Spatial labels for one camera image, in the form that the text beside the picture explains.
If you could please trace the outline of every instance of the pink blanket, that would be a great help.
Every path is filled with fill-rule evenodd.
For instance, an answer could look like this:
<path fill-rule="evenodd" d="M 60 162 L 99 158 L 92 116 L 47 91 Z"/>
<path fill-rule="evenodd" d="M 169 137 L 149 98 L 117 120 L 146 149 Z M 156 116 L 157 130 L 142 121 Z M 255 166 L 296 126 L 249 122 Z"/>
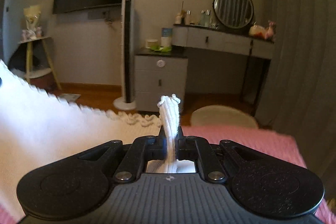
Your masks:
<path fill-rule="evenodd" d="M 293 164 L 306 167 L 295 139 L 268 130 L 238 128 L 231 126 L 183 127 L 185 136 L 206 138 L 209 143 L 218 144 L 220 140 L 229 139 L 262 153 L 277 157 Z M 328 209 L 325 200 L 315 214 L 326 224 L 336 224 L 336 216 Z M 14 224 L 15 221 L 0 205 L 0 224 Z"/>

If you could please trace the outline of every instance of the drawer handle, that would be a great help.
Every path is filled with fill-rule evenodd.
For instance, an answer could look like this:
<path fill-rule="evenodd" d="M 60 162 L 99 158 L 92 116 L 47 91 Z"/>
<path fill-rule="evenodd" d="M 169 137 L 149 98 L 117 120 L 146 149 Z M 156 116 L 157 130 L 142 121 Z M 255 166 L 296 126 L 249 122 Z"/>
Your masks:
<path fill-rule="evenodd" d="M 156 65 L 159 68 L 163 68 L 166 65 L 166 62 L 164 60 L 159 60 L 158 62 L 156 62 Z"/>

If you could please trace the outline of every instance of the round stool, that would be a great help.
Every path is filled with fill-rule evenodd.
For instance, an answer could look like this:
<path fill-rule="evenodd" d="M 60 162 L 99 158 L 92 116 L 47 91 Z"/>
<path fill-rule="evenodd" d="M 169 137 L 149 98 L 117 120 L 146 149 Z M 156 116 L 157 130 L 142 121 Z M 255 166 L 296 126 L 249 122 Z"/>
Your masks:
<path fill-rule="evenodd" d="M 192 126 L 224 124 L 227 126 L 259 128 L 252 116 L 238 109 L 221 105 L 205 106 L 197 109 L 191 115 L 190 123 Z"/>

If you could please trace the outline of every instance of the round mirror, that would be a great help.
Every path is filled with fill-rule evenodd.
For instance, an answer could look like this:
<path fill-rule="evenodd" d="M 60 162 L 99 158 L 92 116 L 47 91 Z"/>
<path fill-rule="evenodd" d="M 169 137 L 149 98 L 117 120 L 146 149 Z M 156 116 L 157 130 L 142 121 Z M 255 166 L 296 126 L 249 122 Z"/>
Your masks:
<path fill-rule="evenodd" d="M 241 29 L 253 20 L 252 0 L 214 0 L 213 9 L 220 23 L 232 29 Z"/>

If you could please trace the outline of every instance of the black gripper pad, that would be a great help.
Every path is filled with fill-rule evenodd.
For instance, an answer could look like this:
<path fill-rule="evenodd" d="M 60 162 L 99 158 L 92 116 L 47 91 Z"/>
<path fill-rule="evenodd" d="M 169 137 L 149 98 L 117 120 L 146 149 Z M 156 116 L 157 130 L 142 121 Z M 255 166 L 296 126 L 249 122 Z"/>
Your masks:
<path fill-rule="evenodd" d="M 21 224 L 322 224 L 314 215 L 273 220 L 241 207 L 225 186 L 203 181 L 199 174 L 142 174 L 118 185 L 102 206 L 67 221 L 28 216 Z"/>

